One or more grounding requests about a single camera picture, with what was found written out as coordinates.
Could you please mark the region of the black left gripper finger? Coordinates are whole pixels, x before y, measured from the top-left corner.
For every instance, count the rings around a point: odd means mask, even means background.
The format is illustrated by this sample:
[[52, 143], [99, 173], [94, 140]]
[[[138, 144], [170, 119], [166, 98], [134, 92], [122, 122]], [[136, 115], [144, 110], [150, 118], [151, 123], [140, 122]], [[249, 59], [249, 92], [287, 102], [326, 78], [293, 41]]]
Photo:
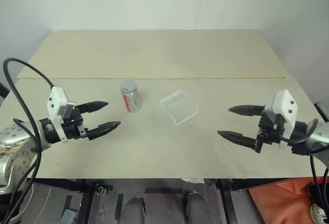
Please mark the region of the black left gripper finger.
[[103, 107], [105, 107], [107, 105], [108, 105], [108, 102], [93, 101], [93, 102], [88, 102], [88, 103], [77, 105], [77, 106], [75, 106], [75, 109], [77, 109], [81, 114], [92, 113], [92, 112], [102, 109]]
[[99, 125], [92, 130], [86, 130], [86, 136], [89, 140], [94, 140], [96, 138], [105, 136], [106, 134], [115, 130], [121, 124], [120, 121], [107, 122]]

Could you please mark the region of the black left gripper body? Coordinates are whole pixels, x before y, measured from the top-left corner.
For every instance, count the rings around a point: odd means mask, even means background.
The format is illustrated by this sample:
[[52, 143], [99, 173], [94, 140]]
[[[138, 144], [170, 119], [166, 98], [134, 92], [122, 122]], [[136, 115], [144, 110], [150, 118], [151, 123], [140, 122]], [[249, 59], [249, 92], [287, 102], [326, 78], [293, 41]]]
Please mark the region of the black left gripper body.
[[67, 118], [63, 118], [62, 129], [67, 139], [87, 137], [86, 128], [83, 124], [83, 117], [78, 107], [73, 108]]

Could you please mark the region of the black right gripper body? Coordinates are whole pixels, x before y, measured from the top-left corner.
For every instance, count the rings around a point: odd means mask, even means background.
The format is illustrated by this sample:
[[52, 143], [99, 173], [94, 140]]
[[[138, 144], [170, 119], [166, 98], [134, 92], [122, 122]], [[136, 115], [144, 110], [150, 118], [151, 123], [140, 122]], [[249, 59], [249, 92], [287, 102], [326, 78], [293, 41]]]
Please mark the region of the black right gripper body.
[[282, 115], [274, 115], [274, 121], [270, 119], [268, 114], [263, 111], [259, 121], [259, 131], [256, 137], [255, 151], [261, 152], [263, 144], [279, 144], [280, 136], [284, 132], [284, 118]]

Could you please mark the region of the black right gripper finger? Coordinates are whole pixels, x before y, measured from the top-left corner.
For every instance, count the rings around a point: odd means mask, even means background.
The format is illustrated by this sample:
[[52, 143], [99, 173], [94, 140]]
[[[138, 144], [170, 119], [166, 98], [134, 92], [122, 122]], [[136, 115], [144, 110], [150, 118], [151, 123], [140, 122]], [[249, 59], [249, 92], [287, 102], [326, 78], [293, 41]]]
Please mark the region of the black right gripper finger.
[[238, 105], [228, 109], [228, 111], [242, 116], [261, 116], [265, 106], [259, 105]]
[[254, 151], [256, 150], [257, 141], [254, 138], [245, 137], [240, 133], [236, 133], [236, 132], [232, 132], [232, 131], [218, 130], [217, 133], [220, 136], [222, 136], [223, 138], [225, 138], [226, 140], [228, 140], [234, 144], [248, 147]]

